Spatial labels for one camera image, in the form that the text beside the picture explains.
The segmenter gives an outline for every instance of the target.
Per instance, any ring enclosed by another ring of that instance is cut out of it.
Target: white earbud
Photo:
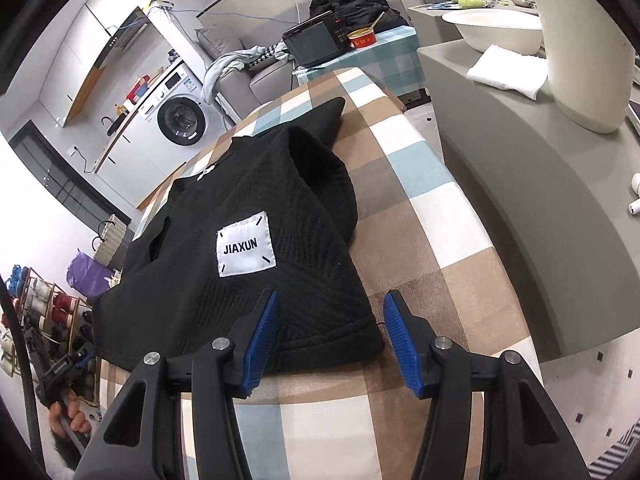
[[[634,190],[634,193],[636,195],[640,196],[640,173],[636,173],[632,178],[631,178],[631,189]],[[634,202],[632,202],[631,204],[629,204],[629,212],[632,215],[638,214],[640,213],[640,198]]]

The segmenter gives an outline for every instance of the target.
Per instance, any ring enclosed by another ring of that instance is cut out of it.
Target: range hood
[[[94,66],[103,68],[120,59],[127,45],[146,27],[147,23],[149,23],[148,17],[137,7],[114,32],[109,43],[104,46],[95,60]]]

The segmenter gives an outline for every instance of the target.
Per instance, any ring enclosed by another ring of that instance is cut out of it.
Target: plaid tablecloth
[[[426,87],[417,53],[420,44],[413,27],[392,28],[376,34],[376,39],[371,46],[350,50],[313,68],[300,67],[293,73],[298,83],[304,84],[333,70],[359,67],[396,96]]]
[[[420,133],[359,68],[313,80],[254,112],[215,146],[167,180],[146,209],[138,234],[158,211],[172,180],[215,162],[231,137],[254,135],[343,96],[334,152],[349,170],[358,203],[350,252],[375,316],[398,288],[434,330],[481,354],[520,352],[540,377],[536,353],[511,283],[491,240],[458,184]],[[387,343],[384,326],[381,326]],[[102,364],[106,408],[127,372]],[[477,478],[482,396],[474,394],[465,478]],[[236,402],[242,441],[255,479],[404,480],[411,476],[430,402],[402,382],[392,349],[366,362],[265,377]],[[197,478],[191,398],[182,402],[190,478]]]

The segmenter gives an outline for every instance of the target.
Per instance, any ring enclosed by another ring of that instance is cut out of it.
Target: white basin
[[[452,10],[442,19],[456,25],[470,47],[484,52],[492,44],[532,56],[542,43],[540,18],[507,9]]]

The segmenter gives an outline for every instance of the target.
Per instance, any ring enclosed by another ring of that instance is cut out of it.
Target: metal bolt
[[[436,345],[436,348],[440,350],[449,350],[449,348],[453,346],[451,339],[444,336],[437,337],[433,343]]]
[[[145,365],[154,365],[160,360],[160,354],[158,352],[149,352],[145,355],[143,361]]]
[[[231,344],[231,341],[226,337],[219,337],[218,339],[214,339],[211,346],[213,346],[214,350],[224,350]]]
[[[507,350],[504,353],[504,358],[508,363],[511,363],[512,365],[516,365],[522,360],[520,354],[513,350]]]

